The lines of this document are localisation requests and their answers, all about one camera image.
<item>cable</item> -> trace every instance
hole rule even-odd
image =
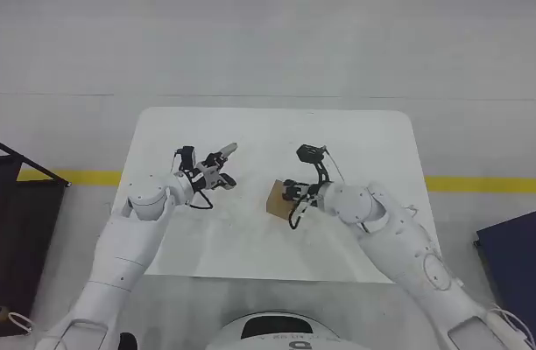
[[[459,281],[459,285],[461,286],[461,288],[467,293],[469,294],[469,296],[472,298],[472,299],[479,299],[480,302],[484,303],[484,304],[487,304],[487,305],[492,305],[494,306],[494,309],[502,309],[501,306],[499,306],[498,304],[496,304],[496,302],[494,302],[493,300],[491,300],[490,298],[488,297],[485,297],[485,296],[479,296],[478,293],[474,292],[473,290],[471,290],[469,287],[467,287],[467,284],[465,284],[461,279],[458,279],[457,280]],[[513,324],[513,322],[510,321],[510,319],[507,317],[507,315],[505,315],[504,313],[502,314],[502,316],[504,317],[505,319],[505,322],[507,322],[508,325],[510,325],[511,328],[513,328],[514,331],[517,331],[518,328]]]
[[[17,320],[15,320],[14,318],[17,317],[17,318],[20,318],[22,319],[24,322],[27,322],[28,324],[31,325],[31,327],[28,327],[26,325],[23,325],[21,324],[20,322],[18,322]],[[25,330],[29,335],[32,334],[32,336],[34,337],[34,346],[32,347],[33,349],[36,347],[37,343],[42,340],[42,339],[53,339],[53,340],[57,340],[58,344],[61,344],[62,347],[64,348],[64,350],[67,350],[67,345],[66,345],[66,341],[63,340],[63,338],[61,337],[56,337],[56,336],[53,336],[53,335],[41,335],[38,339],[37,339],[37,336],[35,334],[35,326],[36,324],[34,322],[32,322],[29,318],[27,318],[26,316],[23,316],[21,315],[20,313],[16,313],[16,312],[10,312],[7,314],[7,318],[9,319],[9,321],[11,321],[13,324],[15,324],[16,326],[18,326],[19,328],[22,328],[23,330]]]
[[[301,210],[301,213],[300,215],[297,217],[297,220],[295,221],[295,223],[292,222],[292,218],[293,218],[293,214],[295,214],[295,211],[297,210],[297,208],[300,206],[301,202],[307,197],[307,194],[303,194],[299,199],[297,199],[297,201],[295,202],[295,204],[293,205],[293,208],[292,210],[289,212],[289,216],[287,217],[287,223],[289,223],[289,227],[292,228],[292,229],[295,229],[297,228],[297,226],[300,224],[300,221],[301,221],[301,215],[307,210],[307,208],[309,206],[306,206],[303,208],[303,210]]]
[[[490,312],[499,312],[502,315],[509,316],[512,319],[516,320],[523,327],[523,329],[525,330],[526,336],[530,340],[530,343],[528,343],[529,346],[532,347],[532,350],[536,350],[536,343],[534,342],[534,337],[532,336],[531,330],[529,330],[529,327],[527,327],[525,322],[523,322],[519,317],[517,317],[513,313],[511,313],[511,312],[509,312],[507,310],[501,309],[501,308],[494,308],[494,309],[488,310],[488,313],[490,313]]]
[[[335,168],[336,168],[336,170],[338,171],[338,175],[340,175],[340,177],[342,178],[342,182],[345,184],[345,183],[346,183],[346,180],[345,180],[344,177],[342,176],[342,173],[340,172],[340,168],[339,168],[338,165],[336,164],[335,159],[332,158],[332,155],[331,155],[330,152],[328,151],[327,146],[324,146],[324,151],[327,152],[328,157],[329,157],[330,160],[332,161],[332,164],[335,165]]]
[[[203,199],[206,200],[206,203],[208,203],[208,206],[195,206],[193,204],[189,204],[188,206],[191,207],[191,208],[194,208],[194,209],[202,209],[202,210],[209,210],[209,209],[213,209],[214,208],[214,205],[212,204],[212,202],[209,200],[208,197],[206,197],[206,195],[204,194],[204,192],[202,192],[201,190],[198,191],[197,193],[199,193],[201,195],[201,197]]]
[[[169,171],[169,173],[173,172],[173,168],[174,168],[174,159],[177,157],[177,154],[179,154],[179,152],[176,150],[173,154],[173,161],[171,162],[171,170]]]
[[[410,206],[405,206],[405,209],[408,209],[414,213],[412,217],[416,216],[419,211],[419,209],[414,204],[411,204]]]

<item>yellow floor line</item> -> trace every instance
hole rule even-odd
[[[86,186],[118,186],[121,171],[87,171],[87,170],[56,170],[57,175],[71,182],[73,185]],[[22,170],[19,181],[49,179],[45,174],[36,170]]]
[[[120,171],[54,171],[74,185],[118,186]],[[19,181],[48,179],[41,172],[22,170]],[[536,193],[536,178],[470,178],[451,176],[426,176],[429,192],[445,193]]]

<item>small wooden block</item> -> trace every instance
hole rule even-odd
[[[280,180],[274,181],[274,186],[266,200],[266,212],[278,216],[287,221],[289,212],[293,209],[293,202],[284,200],[284,183]]]

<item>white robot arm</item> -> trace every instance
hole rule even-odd
[[[195,164],[194,147],[185,146],[176,153],[182,157],[177,172],[164,177],[150,174],[130,184],[125,205],[112,213],[96,244],[93,268],[79,299],[37,350],[59,349],[59,342],[68,350],[117,349],[118,315],[157,254],[173,209],[181,205],[210,209],[213,206],[202,190],[233,188],[235,180],[220,170],[235,150],[232,143]],[[209,206],[192,205],[196,193]]]
[[[441,260],[426,230],[378,183],[368,187],[328,181],[322,165],[325,148],[303,145],[300,160],[314,164],[319,183],[284,183],[284,199],[318,207],[351,230],[363,252],[385,276],[406,291],[428,316],[440,346],[448,350],[531,349],[523,333],[475,302]],[[304,206],[300,216],[305,212]],[[380,223],[369,232],[365,224]]]

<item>white table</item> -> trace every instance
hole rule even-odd
[[[414,204],[439,247],[412,125],[394,111],[149,108],[136,127],[115,207],[133,180],[169,172],[179,147],[195,146],[202,160],[231,142],[239,148],[224,170],[237,187],[208,192],[213,210],[177,208],[146,274],[389,283],[337,219],[310,210],[292,231],[265,211],[275,179],[316,182],[313,166],[295,154],[301,144],[327,145],[348,183],[375,179],[401,204]],[[339,180],[329,159],[324,163]]]

